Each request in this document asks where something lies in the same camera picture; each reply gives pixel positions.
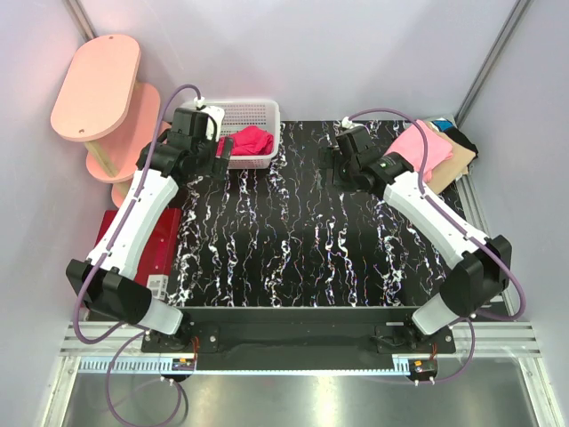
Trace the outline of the magenta t shirt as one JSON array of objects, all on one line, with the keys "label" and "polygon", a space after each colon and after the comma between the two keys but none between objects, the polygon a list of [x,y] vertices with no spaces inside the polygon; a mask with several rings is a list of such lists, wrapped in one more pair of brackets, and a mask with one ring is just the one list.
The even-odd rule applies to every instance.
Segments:
[{"label": "magenta t shirt", "polygon": [[234,139],[231,156],[264,156],[274,148],[274,136],[254,125],[228,136]]}]

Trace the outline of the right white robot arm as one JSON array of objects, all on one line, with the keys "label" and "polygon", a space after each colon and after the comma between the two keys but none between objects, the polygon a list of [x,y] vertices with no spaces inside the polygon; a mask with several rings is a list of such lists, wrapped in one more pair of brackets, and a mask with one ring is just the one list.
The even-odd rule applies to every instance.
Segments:
[{"label": "right white robot arm", "polygon": [[503,236],[489,238],[463,220],[401,154],[381,153],[363,126],[344,130],[335,146],[321,148],[318,167],[323,180],[338,189],[369,193],[398,210],[450,270],[438,293],[398,330],[398,341],[409,350],[424,352],[443,328],[477,313],[509,285],[510,242]]}]

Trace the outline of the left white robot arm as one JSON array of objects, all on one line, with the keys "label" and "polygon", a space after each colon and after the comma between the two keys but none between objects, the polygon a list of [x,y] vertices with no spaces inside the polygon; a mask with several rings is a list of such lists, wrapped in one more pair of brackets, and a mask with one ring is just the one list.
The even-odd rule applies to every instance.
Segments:
[{"label": "left white robot arm", "polygon": [[181,352],[194,341],[191,318],[139,285],[140,258],[158,220],[181,186],[198,176],[224,178],[233,141],[220,138],[224,109],[177,108],[172,125],[158,129],[140,153],[125,201],[85,260],[73,259],[66,276],[77,307],[160,335]]}]

